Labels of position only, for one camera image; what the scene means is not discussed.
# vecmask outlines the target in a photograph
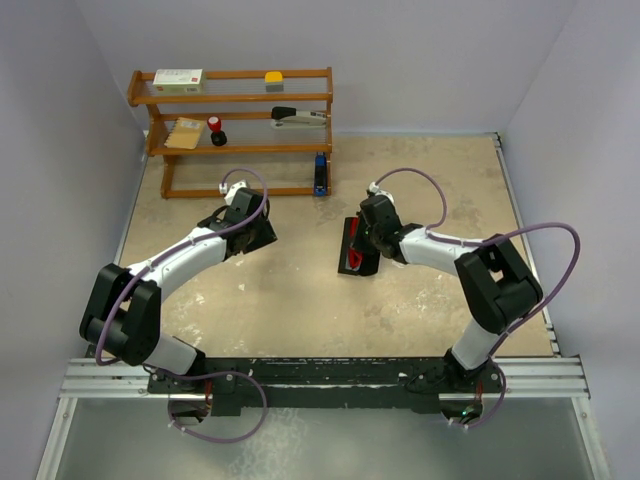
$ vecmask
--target blue object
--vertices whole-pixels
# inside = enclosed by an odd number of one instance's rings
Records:
[[[328,186],[327,156],[320,152],[316,154],[315,174],[313,178],[313,194],[324,197]]]

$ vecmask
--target white box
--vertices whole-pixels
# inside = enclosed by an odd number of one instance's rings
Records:
[[[203,81],[202,69],[165,69],[156,71],[153,87],[160,95],[197,95],[202,93]]]

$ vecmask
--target notepad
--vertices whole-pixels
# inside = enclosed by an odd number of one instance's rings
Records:
[[[173,130],[171,130],[167,141],[164,142],[164,146],[193,150],[198,145],[204,126],[204,121],[179,117],[173,125]]]

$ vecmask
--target stapler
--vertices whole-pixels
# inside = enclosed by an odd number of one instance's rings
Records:
[[[326,125],[327,116],[322,112],[298,110],[293,107],[271,109],[271,128],[275,130],[324,128]]]

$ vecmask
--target cardboard box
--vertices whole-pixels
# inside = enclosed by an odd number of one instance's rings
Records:
[[[188,148],[193,150],[198,145],[205,122],[191,118],[179,117],[173,125],[173,129],[164,142],[169,148]]]
[[[200,70],[158,70],[153,87],[160,95],[197,95],[203,91],[204,73]]]

